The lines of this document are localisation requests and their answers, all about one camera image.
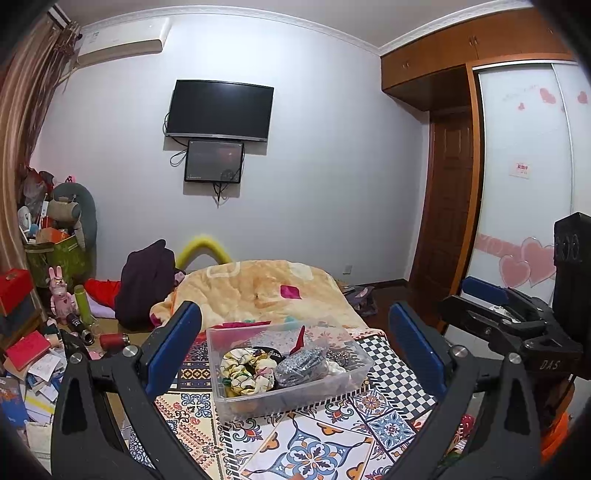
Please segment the red cushion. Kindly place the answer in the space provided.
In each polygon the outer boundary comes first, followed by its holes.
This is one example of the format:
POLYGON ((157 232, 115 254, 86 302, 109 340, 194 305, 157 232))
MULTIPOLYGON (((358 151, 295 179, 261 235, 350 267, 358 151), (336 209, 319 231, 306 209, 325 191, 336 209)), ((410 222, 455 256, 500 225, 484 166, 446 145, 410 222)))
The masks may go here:
POLYGON ((115 309, 115 298, 121 287, 120 281, 88 279, 84 283, 87 294, 98 304, 115 309))

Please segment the red box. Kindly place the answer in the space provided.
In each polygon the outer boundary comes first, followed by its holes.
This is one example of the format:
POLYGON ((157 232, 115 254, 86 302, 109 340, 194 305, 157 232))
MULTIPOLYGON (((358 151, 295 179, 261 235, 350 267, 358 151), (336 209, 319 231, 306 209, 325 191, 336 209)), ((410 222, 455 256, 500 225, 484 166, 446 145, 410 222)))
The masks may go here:
POLYGON ((0 277, 0 310, 8 316, 31 292, 33 281, 26 269, 13 268, 0 277))

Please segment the brown upper wooden cabinet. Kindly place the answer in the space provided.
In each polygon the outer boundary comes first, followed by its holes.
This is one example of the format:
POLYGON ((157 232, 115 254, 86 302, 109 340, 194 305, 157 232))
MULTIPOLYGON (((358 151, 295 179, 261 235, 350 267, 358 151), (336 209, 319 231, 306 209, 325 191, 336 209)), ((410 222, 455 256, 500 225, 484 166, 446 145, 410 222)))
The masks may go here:
POLYGON ((533 8, 447 27, 381 58, 382 90, 420 111, 471 104, 467 65, 516 57, 572 60, 574 54, 533 8))

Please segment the white wardrobe sliding door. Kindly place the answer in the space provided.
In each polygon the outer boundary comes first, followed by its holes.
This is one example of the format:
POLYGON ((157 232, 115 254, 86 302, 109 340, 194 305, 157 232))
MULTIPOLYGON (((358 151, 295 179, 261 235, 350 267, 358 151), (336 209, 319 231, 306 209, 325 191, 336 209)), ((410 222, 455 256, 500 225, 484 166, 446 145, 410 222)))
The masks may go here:
POLYGON ((590 211, 590 84, 570 62, 477 70, 484 174, 469 275, 546 302, 554 224, 590 211))

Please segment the red book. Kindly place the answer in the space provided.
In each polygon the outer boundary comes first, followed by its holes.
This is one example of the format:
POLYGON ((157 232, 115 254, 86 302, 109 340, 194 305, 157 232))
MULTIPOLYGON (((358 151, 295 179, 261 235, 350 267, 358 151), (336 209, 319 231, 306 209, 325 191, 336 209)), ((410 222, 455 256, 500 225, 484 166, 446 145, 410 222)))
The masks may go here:
POLYGON ((6 355, 16 370, 22 370, 42 357, 49 348, 50 342, 39 331, 33 331, 9 347, 6 355))

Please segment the brown wooden door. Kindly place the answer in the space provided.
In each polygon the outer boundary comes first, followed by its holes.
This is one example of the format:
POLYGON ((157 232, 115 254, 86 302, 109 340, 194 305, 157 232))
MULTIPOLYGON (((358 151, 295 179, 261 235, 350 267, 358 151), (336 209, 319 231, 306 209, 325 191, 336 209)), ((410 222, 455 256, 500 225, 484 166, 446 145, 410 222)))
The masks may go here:
POLYGON ((473 170, 472 113, 431 121, 426 195, 410 284, 432 299, 448 296, 467 225, 473 170))

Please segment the clear plastic storage bin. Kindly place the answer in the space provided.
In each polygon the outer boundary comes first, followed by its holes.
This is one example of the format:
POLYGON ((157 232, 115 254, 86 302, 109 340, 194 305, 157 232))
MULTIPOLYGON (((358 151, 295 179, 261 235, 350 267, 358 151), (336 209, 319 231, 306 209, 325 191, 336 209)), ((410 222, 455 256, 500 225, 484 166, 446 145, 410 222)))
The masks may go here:
POLYGON ((222 422, 279 414, 356 392, 374 360, 331 317, 206 331, 222 422))

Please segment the colourful patchwork bed sheet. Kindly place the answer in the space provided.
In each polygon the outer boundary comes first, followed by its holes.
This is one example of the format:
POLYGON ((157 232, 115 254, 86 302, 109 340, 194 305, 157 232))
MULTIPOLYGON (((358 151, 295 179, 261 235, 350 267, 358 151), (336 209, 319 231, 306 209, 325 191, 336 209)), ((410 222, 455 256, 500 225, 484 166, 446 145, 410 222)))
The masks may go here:
POLYGON ((382 479, 437 405, 379 329, 349 334, 374 361, 356 394, 231 423, 218 419, 207 344, 190 349, 159 413, 212 479, 382 479))

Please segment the small black wall monitor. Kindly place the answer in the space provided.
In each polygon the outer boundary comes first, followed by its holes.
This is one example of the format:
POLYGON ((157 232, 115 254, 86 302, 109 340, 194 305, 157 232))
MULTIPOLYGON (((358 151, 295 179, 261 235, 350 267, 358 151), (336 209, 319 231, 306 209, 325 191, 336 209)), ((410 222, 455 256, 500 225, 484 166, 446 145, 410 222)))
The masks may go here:
POLYGON ((239 142, 190 140, 184 166, 184 181, 238 184, 242 179, 245 146, 239 142))

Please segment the pink rabbit figure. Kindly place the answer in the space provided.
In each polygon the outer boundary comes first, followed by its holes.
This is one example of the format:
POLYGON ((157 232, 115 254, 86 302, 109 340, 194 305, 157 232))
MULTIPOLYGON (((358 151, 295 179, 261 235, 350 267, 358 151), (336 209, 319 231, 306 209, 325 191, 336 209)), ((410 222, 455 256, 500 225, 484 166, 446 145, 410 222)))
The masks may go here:
POLYGON ((49 267, 48 274, 51 312, 59 323, 66 324, 70 315, 78 315, 75 297, 68 291, 60 266, 49 267))

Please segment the dark purple jacket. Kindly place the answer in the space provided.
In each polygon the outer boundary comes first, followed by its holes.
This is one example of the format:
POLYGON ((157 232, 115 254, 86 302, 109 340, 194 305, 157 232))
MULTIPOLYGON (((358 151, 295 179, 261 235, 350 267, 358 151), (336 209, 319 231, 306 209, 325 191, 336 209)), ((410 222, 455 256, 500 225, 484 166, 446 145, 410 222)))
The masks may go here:
POLYGON ((174 288, 175 258, 164 239, 131 252, 121 271, 114 298, 115 317, 129 331, 153 326, 151 307, 163 301, 174 288))

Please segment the green bottle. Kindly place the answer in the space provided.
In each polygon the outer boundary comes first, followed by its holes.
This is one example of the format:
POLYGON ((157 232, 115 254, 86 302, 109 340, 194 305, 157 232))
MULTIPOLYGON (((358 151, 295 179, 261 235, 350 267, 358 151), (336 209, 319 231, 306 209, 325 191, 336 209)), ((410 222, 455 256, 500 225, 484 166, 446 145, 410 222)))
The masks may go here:
POLYGON ((90 310, 87 293, 82 285, 76 285, 74 287, 74 297, 82 323, 88 327, 92 326, 95 319, 90 310))

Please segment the floral yellow scrunchie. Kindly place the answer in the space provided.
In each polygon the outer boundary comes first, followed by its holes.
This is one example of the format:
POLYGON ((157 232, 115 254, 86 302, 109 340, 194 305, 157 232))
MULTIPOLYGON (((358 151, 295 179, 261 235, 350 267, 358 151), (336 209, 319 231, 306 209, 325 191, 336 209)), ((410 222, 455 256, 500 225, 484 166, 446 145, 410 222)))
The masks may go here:
POLYGON ((276 367, 283 356, 268 347, 233 348, 221 358, 219 374, 229 397, 263 394, 276 387, 276 367))

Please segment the yellow fuzzy curved pillow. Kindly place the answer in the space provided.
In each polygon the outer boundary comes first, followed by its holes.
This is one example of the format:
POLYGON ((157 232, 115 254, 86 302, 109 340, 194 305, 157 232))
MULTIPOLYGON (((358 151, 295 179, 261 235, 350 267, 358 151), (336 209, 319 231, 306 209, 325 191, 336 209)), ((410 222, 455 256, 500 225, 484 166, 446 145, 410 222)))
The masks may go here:
POLYGON ((198 255, 207 253, 219 265, 231 263, 228 252, 211 236, 198 235, 191 239, 179 254, 175 256, 175 265, 184 270, 198 255))

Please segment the red cylinder bottle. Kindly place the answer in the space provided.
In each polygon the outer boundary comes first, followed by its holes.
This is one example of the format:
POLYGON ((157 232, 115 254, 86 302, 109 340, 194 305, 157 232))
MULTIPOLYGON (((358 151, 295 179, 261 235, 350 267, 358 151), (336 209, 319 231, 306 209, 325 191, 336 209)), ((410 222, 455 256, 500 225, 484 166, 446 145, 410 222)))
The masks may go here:
POLYGON ((130 344, 125 333, 102 334, 99 336, 100 347, 105 352, 120 351, 130 344))

